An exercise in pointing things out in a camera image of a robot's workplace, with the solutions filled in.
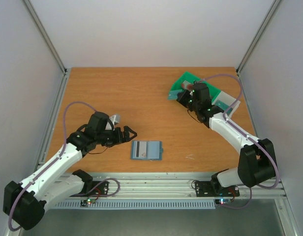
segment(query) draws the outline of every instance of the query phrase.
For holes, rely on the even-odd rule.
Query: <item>wooden tabletop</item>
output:
[[[51,141],[48,159],[63,143],[62,115],[72,101],[84,101],[108,115],[121,115],[119,126],[128,125],[138,133],[136,140],[163,142],[162,161],[131,160],[131,143],[108,148],[103,154],[86,155],[68,172],[206,172],[233,168],[239,155],[221,136],[194,121],[186,108],[167,100],[172,84],[184,73],[200,78],[214,74],[235,75],[233,67],[135,67],[72,68],[59,118]],[[210,83],[233,97],[240,87],[228,77],[214,78]],[[71,106],[66,115],[67,134],[89,121],[93,111],[81,104]],[[253,133],[244,102],[232,119]],[[93,152],[101,152],[98,146]]]

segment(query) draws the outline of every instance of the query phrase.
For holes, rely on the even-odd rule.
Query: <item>metal grille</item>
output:
[[[98,200],[95,204],[81,205],[80,200],[66,200],[53,209],[215,209],[213,200]]]

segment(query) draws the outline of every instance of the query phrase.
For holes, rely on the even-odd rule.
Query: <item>robotic arm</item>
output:
[[[253,187],[275,177],[273,165],[255,144],[258,143],[265,149],[276,163],[272,142],[248,134],[227,115],[224,116],[220,107],[212,105],[209,88],[205,83],[195,83],[191,91],[184,90],[179,93],[177,101],[188,110],[194,111],[201,123],[220,134],[240,154],[237,168],[212,176],[211,186],[216,195],[232,185],[244,184]]]
[[[119,115],[109,117],[105,113],[95,112],[88,124],[72,133],[66,144],[40,169],[20,183],[11,181],[5,187],[3,211],[7,215],[12,214],[14,221],[29,230],[38,224],[44,213],[56,203],[73,194],[87,193],[92,187],[92,177],[82,170],[75,171],[61,183],[55,184],[55,181],[97,145],[110,148],[137,137],[137,133],[128,126],[124,126],[124,131],[114,127],[119,121]],[[13,208],[22,191],[23,194]]]

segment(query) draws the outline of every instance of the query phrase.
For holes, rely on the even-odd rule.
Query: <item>white backdrop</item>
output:
[[[283,1],[242,72],[259,137],[274,143],[303,236],[303,0]]]
[[[61,78],[22,1],[0,0],[0,236],[4,188],[34,171]]]
[[[272,0],[31,0],[66,67],[237,67]]]

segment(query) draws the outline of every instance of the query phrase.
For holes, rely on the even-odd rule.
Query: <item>gray floor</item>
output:
[[[242,210],[51,210],[25,236],[282,236],[273,200]]]

